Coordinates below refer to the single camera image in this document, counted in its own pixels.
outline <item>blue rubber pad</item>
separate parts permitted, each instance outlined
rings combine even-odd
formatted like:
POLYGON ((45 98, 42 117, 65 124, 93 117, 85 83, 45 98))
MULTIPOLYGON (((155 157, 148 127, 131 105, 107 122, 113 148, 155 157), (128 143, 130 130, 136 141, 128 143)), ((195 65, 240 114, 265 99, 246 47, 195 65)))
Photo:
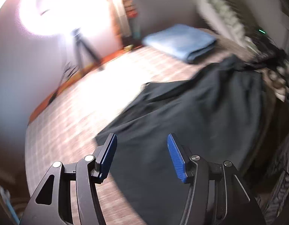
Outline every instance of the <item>blue rubber pad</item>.
POLYGON ((167 137, 167 148, 169 150, 169 154, 171 160, 173 161, 173 166, 175 167, 178 178, 181 179, 183 183, 186 183, 187 175, 185 161, 183 160, 182 155, 171 134, 169 134, 167 137))
POLYGON ((114 134, 100 165, 101 179, 105 179, 108 176, 116 148, 117 148, 117 136, 114 134))

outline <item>tripod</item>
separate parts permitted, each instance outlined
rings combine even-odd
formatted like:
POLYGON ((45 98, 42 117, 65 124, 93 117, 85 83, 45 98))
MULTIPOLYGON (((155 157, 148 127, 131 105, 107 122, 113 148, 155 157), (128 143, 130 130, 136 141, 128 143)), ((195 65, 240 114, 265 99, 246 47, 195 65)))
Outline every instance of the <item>tripod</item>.
POLYGON ((81 53, 79 50, 80 45, 83 45, 86 51, 91 55, 91 57, 94 59, 95 63, 98 65, 99 70, 103 70, 103 66, 101 63, 101 59, 97 56, 97 54, 89 47, 89 45, 83 40, 82 36, 80 35, 80 29, 74 29, 72 31, 74 38, 75 38, 75 43, 76 43, 76 57, 77 57, 77 62, 79 65, 79 68, 82 72, 83 77, 86 75, 84 69, 83 69, 83 64, 82 64, 82 57, 81 53))

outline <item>tripod leg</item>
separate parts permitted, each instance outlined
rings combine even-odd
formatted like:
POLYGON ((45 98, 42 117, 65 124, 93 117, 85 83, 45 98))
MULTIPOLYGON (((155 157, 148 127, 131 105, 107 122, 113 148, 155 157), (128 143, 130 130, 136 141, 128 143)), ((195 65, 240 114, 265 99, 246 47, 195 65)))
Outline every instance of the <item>tripod leg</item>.
POLYGON ((103 70, 101 59, 97 56, 97 53, 95 53, 83 39, 80 39, 80 42, 85 47, 87 52, 92 56, 92 58, 96 61, 98 68, 100 70, 103 70))
POLYGON ((84 77, 86 75, 84 68, 83 68, 83 64, 82 64, 82 57, 81 57, 81 53, 79 51, 79 45, 80 45, 80 40, 76 40, 76 57, 77 57, 77 61, 78 61, 78 65, 79 68, 81 70, 82 76, 84 77))

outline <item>folded towel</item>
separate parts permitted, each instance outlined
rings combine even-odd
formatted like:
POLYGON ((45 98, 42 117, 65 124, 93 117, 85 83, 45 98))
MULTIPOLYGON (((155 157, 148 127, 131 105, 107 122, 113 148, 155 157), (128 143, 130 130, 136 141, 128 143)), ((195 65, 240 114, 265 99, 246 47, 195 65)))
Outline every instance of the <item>folded towel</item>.
POLYGON ((214 48, 216 38, 187 25, 174 25, 166 30, 150 34, 142 44, 170 54, 186 63, 214 48))

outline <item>checkered fabric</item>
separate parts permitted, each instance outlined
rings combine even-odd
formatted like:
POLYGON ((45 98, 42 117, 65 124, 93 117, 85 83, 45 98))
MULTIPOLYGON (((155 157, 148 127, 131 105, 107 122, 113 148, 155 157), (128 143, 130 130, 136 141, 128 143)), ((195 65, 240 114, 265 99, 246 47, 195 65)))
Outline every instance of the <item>checkered fabric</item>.
MULTIPOLYGON (((26 175, 32 194, 55 161, 79 161, 96 148, 94 137, 140 93, 147 82, 187 80, 199 69, 220 62, 231 50, 219 46, 200 64, 189 65, 150 47, 122 55, 66 89, 27 128, 26 175)), ((106 223, 145 224, 116 186, 112 174, 96 185, 106 223)), ((71 187, 74 224, 79 224, 75 183, 71 187)))

